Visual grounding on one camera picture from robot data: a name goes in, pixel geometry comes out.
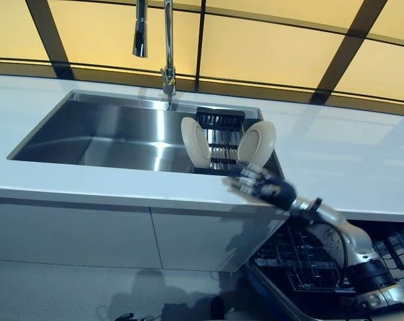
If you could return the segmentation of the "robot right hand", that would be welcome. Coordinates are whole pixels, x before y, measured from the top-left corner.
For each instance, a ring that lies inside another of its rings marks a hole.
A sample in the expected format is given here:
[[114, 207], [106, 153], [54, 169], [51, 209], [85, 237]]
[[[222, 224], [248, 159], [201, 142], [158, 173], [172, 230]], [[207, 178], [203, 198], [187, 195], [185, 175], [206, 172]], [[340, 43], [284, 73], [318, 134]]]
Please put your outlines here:
[[234, 191], [265, 201], [281, 210], [289, 211], [297, 199], [295, 188], [265, 167], [248, 164], [240, 177], [225, 177], [223, 182]]

